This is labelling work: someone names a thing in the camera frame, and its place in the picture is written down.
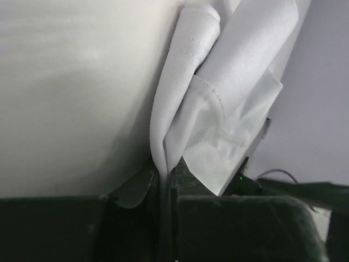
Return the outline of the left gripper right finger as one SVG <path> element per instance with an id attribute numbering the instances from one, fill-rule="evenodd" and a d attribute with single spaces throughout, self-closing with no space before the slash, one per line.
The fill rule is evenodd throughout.
<path id="1" fill-rule="evenodd" d="M 178 261 L 326 261 L 308 208 L 283 196 L 216 196 L 180 160 L 172 171 Z"/>

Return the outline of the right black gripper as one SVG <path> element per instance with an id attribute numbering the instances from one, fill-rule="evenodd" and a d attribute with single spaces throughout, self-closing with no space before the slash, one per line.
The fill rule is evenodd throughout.
<path id="1" fill-rule="evenodd" d="M 244 175 L 248 160 L 249 157 L 245 157 L 238 170 L 231 175 L 231 179 L 228 181 L 228 184 L 222 193 L 223 196 L 262 195 L 263 189 L 261 185 L 256 180 L 253 180 Z"/>

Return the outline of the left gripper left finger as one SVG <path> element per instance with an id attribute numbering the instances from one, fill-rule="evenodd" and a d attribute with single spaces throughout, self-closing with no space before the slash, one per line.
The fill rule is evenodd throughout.
<path id="1" fill-rule="evenodd" d="M 154 261 L 158 172 L 107 195 L 1 199 L 1 261 Z"/>

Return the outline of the white light blue cloth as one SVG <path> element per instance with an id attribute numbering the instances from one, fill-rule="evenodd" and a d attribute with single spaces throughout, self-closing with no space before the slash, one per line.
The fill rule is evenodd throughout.
<path id="1" fill-rule="evenodd" d="M 252 152 L 309 1 L 241 1 L 226 23 L 209 4 L 179 14 L 154 98 L 150 146 L 162 177 L 183 159 L 222 195 Z"/>

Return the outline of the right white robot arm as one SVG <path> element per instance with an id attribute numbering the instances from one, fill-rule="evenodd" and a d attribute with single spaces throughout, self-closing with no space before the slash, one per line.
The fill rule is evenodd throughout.
<path id="1" fill-rule="evenodd" d="M 245 175 L 245 158 L 222 189 L 223 195 L 277 195 L 296 198 L 314 213 L 329 210 L 325 240 L 330 261 L 348 261 L 348 185 L 330 182 L 300 183 L 284 169 L 270 169 L 256 178 Z"/>

